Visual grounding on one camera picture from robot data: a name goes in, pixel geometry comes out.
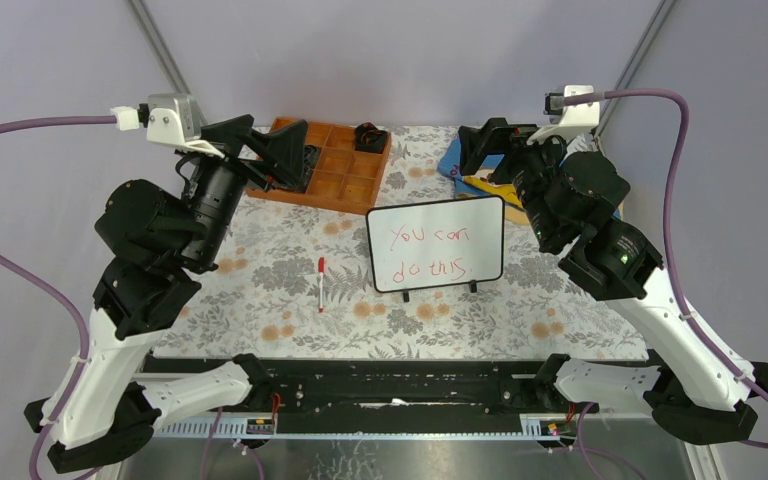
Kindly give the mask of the red white marker pen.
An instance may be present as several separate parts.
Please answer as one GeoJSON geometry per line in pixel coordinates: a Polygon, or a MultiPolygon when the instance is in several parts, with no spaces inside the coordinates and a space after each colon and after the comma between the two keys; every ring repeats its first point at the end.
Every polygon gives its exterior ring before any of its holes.
{"type": "Polygon", "coordinates": [[[325,265],[326,260],[324,257],[320,257],[318,260],[317,274],[318,274],[318,312],[324,312],[325,303],[325,265]]]}

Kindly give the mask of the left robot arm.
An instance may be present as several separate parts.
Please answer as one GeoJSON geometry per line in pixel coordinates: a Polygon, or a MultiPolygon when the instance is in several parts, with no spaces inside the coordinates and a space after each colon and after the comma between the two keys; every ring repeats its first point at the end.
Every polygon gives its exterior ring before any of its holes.
{"type": "Polygon", "coordinates": [[[96,222],[113,259],[73,364],[79,379],[25,410],[36,431],[49,433],[47,456],[59,474],[120,462],[168,425],[225,406],[256,411],[273,396],[273,380],[252,354],[172,381],[139,382],[135,373],[199,291],[198,276],[216,269],[243,191],[300,182],[309,125],[261,133],[243,115],[201,127],[161,107],[137,121],[149,141],[174,148],[195,170],[181,196],[146,180],[125,182],[96,222]]]}

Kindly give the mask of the white whiteboard black frame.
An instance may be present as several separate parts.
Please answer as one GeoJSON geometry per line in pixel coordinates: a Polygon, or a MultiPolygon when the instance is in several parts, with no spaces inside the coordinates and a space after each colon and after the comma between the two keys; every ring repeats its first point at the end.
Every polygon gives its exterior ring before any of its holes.
{"type": "Polygon", "coordinates": [[[379,293],[468,285],[503,276],[505,207],[499,196],[376,207],[365,215],[379,293]]]}

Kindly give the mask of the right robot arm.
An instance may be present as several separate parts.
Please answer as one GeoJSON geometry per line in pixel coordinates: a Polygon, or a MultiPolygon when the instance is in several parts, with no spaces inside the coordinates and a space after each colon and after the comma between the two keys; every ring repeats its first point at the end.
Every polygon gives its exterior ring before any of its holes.
{"type": "Polygon", "coordinates": [[[661,253],[617,216],[630,186],[613,163],[594,151],[568,152],[558,135],[534,141],[536,131],[503,118],[460,127],[460,174],[499,156],[495,175],[514,187],[540,251],[556,255],[573,284],[631,324],[655,358],[649,367],[624,367],[554,354],[534,377],[537,405],[646,414],[695,445],[747,441],[758,419],[749,382],[768,392],[768,364],[742,361],[734,374],[698,338],[661,253]]]}

